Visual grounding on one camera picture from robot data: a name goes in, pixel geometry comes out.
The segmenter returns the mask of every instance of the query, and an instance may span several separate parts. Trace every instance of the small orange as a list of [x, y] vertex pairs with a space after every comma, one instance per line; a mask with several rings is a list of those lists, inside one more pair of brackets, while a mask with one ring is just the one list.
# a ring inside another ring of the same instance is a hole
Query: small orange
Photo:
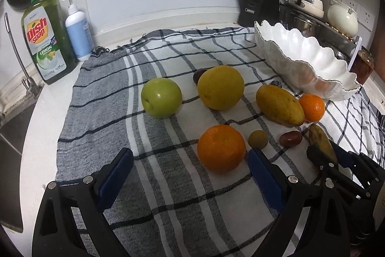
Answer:
[[317, 122], [321, 120], [325, 113], [325, 103], [321, 97], [313, 94], [303, 94], [299, 101], [307, 121]]
[[208, 128], [198, 141], [198, 158], [210, 171], [224, 173], [238, 167], [246, 154], [242, 135], [229, 125]]

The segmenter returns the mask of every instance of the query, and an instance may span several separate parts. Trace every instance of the faucet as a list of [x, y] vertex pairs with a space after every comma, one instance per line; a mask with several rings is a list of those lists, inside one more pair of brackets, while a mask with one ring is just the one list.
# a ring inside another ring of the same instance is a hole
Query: faucet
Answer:
[[6, 31], [8, 32], [9, 39], [11, 41], [13, 51], [15, 52], [17, 61], [20, 63], [20, 67], [22, 67], [24, 75], [26, 76], [25, 78], [22, 78], [22, 84], [26, 88], [26, 95], [28, 97], [33, 96], [34, 98], [37, 98], [41, 92], [41, 87], [39, 87], [35, 80], [28, 74], [26, 67], [24, 67], [24, 64], [20, 58], [19, 52], [17, 51], [15, 41], [13, 40], [11, 28], [9, 26], [9, 21], [8, 21], [8, 13], [4, 14], [4, 21], [5, 21], [5, 28]]

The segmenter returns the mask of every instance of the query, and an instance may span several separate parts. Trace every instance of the countertop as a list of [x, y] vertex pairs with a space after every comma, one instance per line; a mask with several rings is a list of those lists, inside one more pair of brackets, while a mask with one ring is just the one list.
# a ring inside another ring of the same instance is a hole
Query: countertop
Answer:
[[[199, 25], [194, 28], [220, 28], [235, 25], [233, 23]], [[130, 38], [120, 39], [106, 45], [114, 49], [117, 45], [130, 42]], [[57, 140], [61, 133], [67, 110], [72, 98], [72, 87], [78, 78], [81, 63], [67, 76], [45, 86], [33, 112], [22, 155], [20, 169], [20, 206], [24, 225], [23, 233], [9, 229], [6, 232], [23, 256], [31, 256], [32, 236], [36, 216], [46, 185], [55, 179]], [[385, 114], [384, 95], [371, 79], [364, 88], [370, 100]]]

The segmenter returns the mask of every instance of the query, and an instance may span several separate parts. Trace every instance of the sink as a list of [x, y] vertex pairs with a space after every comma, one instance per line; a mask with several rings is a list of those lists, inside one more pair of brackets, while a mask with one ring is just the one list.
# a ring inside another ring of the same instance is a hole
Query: sink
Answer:
[[24, 140], [37, 99], [27, 99], [13, 109], [0, 127], [0, 224], [23, 231], [20, 211], [20, 164]]

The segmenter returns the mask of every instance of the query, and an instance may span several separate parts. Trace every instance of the green dish soap bottle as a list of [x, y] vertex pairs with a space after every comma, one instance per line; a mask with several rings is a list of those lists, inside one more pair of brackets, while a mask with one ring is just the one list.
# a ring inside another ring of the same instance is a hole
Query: green dish soap bottle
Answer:
[[33, 63], [47, 84], [64, 77], [77, 64], [60, 10], [59, 0], [31, 0], [21, 21]]

